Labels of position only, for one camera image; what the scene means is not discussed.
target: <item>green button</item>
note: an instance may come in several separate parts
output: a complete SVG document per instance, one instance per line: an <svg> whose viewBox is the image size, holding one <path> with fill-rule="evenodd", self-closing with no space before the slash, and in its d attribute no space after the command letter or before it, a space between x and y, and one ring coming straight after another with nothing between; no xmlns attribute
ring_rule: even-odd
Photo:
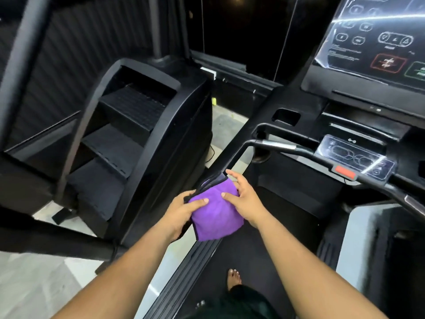
<svg viewBox="0 0 425 319"><path fill-rule="evenodd" d="M414 62L404 73L404 76L425 81L425 62Z"/></svg>

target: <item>treadmill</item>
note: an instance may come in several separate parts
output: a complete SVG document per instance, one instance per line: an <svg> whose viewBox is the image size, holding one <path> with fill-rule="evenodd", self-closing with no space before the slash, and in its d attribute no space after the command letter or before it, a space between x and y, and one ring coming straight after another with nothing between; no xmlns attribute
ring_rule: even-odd
<svg viewBox="0 0 425 319"><path fill-rule="evenodd" d="M397 203L378 220L363 291L390 318L421 317L425 298L424 10L425 0L341 0L314 57L271 92L205 174L232 168L254 147L244 176L334 270L350 212ZM221 240L196 242L145 318L184 318L225 292L229 268L282 318L296 317L246 222Z"/></svg>

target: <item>red emergency stop button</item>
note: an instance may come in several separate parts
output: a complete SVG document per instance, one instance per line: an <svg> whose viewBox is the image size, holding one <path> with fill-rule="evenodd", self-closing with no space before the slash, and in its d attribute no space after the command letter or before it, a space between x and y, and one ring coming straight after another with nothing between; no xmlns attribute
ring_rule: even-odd
<svg viewBox="0 0 425 319"><path fill-rule="evenodd" d="M348 169L345 169L344 167L342 167L340 165L336 166L334 170L335 170L335 172L343 175L344 177L347 177L347 178L350 178L350 179L353 179L353 180L356 179L356 173L355 172L348 170Z"/></svg>

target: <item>purple towel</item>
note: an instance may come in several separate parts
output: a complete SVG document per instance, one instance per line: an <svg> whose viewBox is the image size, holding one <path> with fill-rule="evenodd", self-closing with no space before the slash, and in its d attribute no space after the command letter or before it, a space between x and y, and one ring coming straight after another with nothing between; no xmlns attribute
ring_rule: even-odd
<svg viewBox="0 0 425 319"><path fill-rule="evenodd" d="M233 182L225 181L192 197L189 202L208 198L209 203L192 214L193 227L199 241L219 239L237 231L243 225L243 218L235 206L221 197L221 193L231 193L239 196Z"/></svg>

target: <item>foot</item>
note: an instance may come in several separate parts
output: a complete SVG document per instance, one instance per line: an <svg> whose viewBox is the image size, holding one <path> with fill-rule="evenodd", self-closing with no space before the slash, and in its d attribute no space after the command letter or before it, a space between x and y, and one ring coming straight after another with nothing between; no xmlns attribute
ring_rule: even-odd
<svg viewBox="0 0 425 319"><path fill-rule="evenodd" d="M227 272L227 289L230 291L232 287L239 284L242 284L239 272L237 272L237 270L230 269L229 272Z"/></svg>

